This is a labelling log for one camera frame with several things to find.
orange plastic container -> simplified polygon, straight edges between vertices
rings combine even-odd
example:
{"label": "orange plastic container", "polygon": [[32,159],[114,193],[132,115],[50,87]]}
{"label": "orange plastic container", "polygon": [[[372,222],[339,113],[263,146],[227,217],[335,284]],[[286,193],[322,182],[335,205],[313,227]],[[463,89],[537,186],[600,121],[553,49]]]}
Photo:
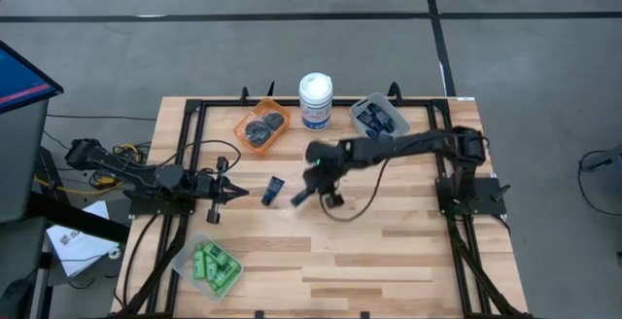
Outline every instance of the orange plastic container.
{"label": "orange plastic container", "polygon": [[264,98],[235,126],[233,133],[249,149],[263,155],[289,126],[290,112]]}

white cylindrical container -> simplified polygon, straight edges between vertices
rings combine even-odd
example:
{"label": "white cylindrical container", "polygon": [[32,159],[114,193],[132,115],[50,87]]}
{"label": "white cylindrical container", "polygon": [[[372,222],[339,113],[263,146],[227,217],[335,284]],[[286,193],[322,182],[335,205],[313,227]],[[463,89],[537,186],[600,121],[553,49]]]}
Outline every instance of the white cylindrical container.
{"label": "white cylindrical container", "polygon": [[302,123],[311,130],[328,127],[332,109],[332,80],[329,76],[313,72],[300,80],[300,115]]}

blue screen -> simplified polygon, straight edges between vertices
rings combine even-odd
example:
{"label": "blue screen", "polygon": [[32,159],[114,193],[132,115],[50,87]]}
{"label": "blue screen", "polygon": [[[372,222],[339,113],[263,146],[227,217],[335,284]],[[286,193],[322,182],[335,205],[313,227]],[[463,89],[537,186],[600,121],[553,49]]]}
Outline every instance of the blue screen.
{"label": "blue screen", "polygon": [[0,50],[0,109],[56,89],[10,54]]}

orange tray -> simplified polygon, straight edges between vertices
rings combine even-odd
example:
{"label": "orange tray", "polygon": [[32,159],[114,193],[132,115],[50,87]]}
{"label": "orange tray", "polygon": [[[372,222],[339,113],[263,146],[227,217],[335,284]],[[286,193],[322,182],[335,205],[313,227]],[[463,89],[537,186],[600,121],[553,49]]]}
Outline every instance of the orange tray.
{"label": "orange tray", "polygon": [[[271,130],[270,137],[260,146],[257,147],[249,141],[246,135],[246,127],[249,123],[253,121],[262,121],[263,117],[269,113],[277,112],[283,116],[283,123],[276,129]],[[276,141],[276,139],[283,134],[283,132],[290,126],[290,112],[287,111],[283,106],[277,104],[274,100],[270,98],[262,99],[257,106],[248,113],[242,121],[240,121],[235,128],[233,129],[233,133],[235,136],[249,149],[254,151],[257,154],[264,155],[267,152],[267,149]]]}

monitor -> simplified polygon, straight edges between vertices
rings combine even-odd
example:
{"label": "monitor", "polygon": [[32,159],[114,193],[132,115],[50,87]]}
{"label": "monitor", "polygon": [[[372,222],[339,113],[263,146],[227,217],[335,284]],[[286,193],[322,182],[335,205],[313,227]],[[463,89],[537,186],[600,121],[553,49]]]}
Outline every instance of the monitor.
{"label": "monitor", "polygon": [[0,114],[61,93],[58,83],[0,41]]}

